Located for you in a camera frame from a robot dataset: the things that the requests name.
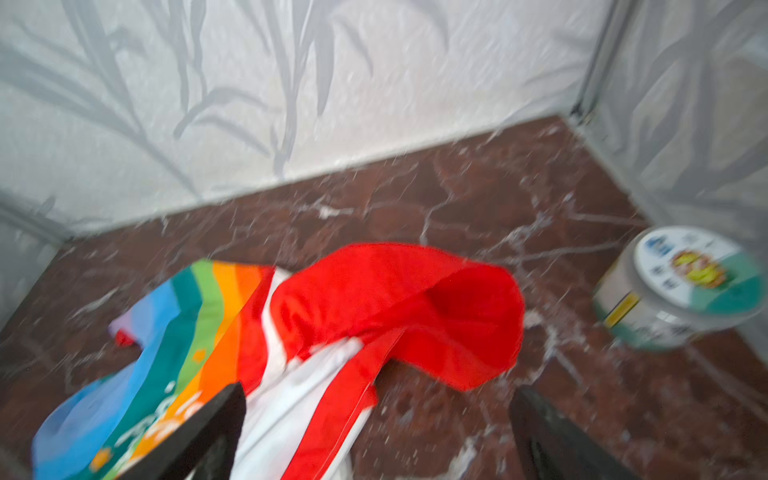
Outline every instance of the container lid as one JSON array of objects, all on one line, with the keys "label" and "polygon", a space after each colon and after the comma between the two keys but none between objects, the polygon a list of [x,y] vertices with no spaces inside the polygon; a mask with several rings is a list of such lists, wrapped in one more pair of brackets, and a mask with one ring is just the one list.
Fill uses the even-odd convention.
[{"label": "container lid", "polygon": [[664,300],[722,316],[755,313],[763,303],[763,274],[732,240],[696,227],[660,227],[637,242],[634,266]]}]

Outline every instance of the brown marble floor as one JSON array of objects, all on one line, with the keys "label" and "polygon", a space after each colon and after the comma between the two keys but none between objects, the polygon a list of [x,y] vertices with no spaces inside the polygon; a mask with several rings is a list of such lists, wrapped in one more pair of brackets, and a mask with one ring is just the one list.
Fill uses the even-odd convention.
[{"label": "brown marble floor", "polygon": [[73,241],[0,335],[0,478],[28,472],[53,408],[137,357],[107,324],[187,264],[299,270],[373,240],[503,265],[529,314],[518,365],[475,391],[385,367],[356,478],[522,478],[505,407],[523,384],[644,478],[768,478],[768,371],[735,333],[651,354],[595,323],[592,288],[645,225],[549,118]]}]

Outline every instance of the green stripe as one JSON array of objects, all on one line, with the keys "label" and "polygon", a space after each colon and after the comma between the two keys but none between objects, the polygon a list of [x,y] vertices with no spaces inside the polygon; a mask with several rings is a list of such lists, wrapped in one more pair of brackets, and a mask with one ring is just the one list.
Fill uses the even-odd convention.
[{"label": "green stripe", "polygon": [[171,284],[179,303],[179,316],[168,323],[160,348],[157,350],[157,355],[147,373],[147,378],[141,384],[117,428],[104,443],[104,447],[110,448],[112,451],[111,460],[96,474],[86,467],[80,473],[73,475],[72,478],[78,480],[81,478],[113,478],[116,472],[111,472],[111,470],[131,446],[132,439],[123,442],[117,448],[114,447],[115,442],[142,419],[154,414],[160,402],[169,396],[165,392],[165,387],[169,382],[176,380],[180,374],[184,364],[183,359],[187,357],[190,351],[190,345],[195,334],[197,314],[202,305],[202,298],[190,268],[184,269],[174,276],[171,279]]},{"label": "green stripe", "polygon": [[[187,358],[184,360],[184,366],[181,367],[181,372],[179,372],[179,379],[176,382],[176,395],[182,393],[187,388],[189,382],[205,365],[205,362],[214,350],[216,332],[219,331],[219,327],[224,320],[224,297],[219,283],[214,276],[214,263],[200,260],[193,263],[190,268],[192,273],[194,273],[195,280],[197,280],[197,285],[200,287],[203,305],[200,308],[200,313],[197,315],[192,346],[187,354]],[[194,356],[199,351],[204,352],[203,358],[195,361]]]}]

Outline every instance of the orange dot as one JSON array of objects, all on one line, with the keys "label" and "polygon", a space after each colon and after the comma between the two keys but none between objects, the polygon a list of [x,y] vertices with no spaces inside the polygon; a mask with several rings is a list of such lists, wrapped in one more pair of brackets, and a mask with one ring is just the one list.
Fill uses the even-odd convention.
[{"label": "orange dot", "polygon": [[198,363],[200,363],[203,360],[205,360],[205,350],[204,349],[197,350],[194,353],[194,355],[192,355],[192,360],[194,360],[195,362],[198,362]]},{"label": "orange dot", "polygon": [[93,460],[91,460],[91,466],[89,469],[91,472],[96,473],[101,470],[107,462],[112,458],[112,451],[108,448],[103,448],[98,451]]}]

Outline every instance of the wall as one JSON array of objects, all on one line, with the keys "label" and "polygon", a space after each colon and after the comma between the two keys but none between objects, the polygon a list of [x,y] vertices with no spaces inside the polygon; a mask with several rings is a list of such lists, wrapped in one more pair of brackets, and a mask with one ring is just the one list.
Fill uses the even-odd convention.
[{"label": "wall", "polygon": [[0,190],[79,233],[569,107],[606,0],[0,0]]},{"label": "wall", "polygon": [[0,220],[0,330],[57,250],[49,242]]},{"label": "wall", "polygon": [[640,2],[586,130],[644,207],[736,238],[767,265],[768,71],[744,55],[759,32],[760,0]]}]

